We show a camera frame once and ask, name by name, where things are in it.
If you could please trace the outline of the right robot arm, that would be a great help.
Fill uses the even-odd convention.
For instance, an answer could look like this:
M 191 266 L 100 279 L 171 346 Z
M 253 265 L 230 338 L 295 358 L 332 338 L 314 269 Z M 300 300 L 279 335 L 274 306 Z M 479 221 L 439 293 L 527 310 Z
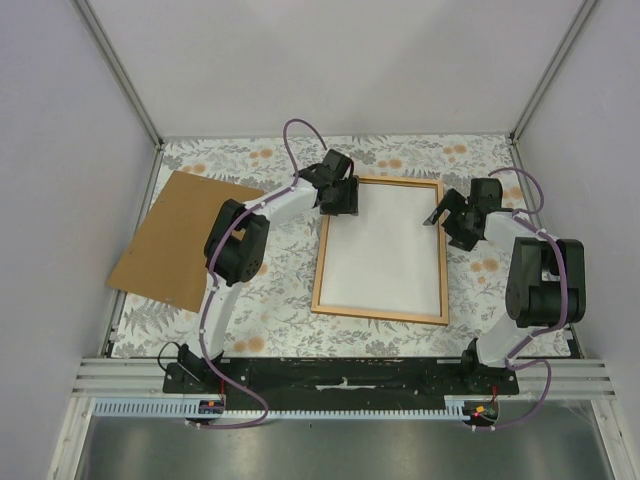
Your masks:
M 473 394 L 493 383 L 493 369 L 512 369 L 531 341 L 581 321 L 587 307 L 583 244 L 535 227 L 526 211 L 505 208 L 502 197 L 499 180 L 476 178 L 469 196 L 448 190 L 425 220 L 440 224 L 455 248 L 469 252 L 488 241 L 511 255 L 506 313 L 471 341 L 457 371 L 460 386 Z

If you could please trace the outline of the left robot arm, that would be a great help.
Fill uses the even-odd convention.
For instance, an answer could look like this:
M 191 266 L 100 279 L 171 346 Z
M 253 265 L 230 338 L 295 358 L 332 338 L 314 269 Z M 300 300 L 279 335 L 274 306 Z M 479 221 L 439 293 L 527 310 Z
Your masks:
M 324 159 L 294 173 L 291 183 L 255 200 L 226 200 L 204 246 L 206 287 L 199 311 L 198 348 L 214 361 L 243 287 L 257 275 L 270 230 L 308 210 L 358 214 L 359 178 L 354 161 L 330 149 Z

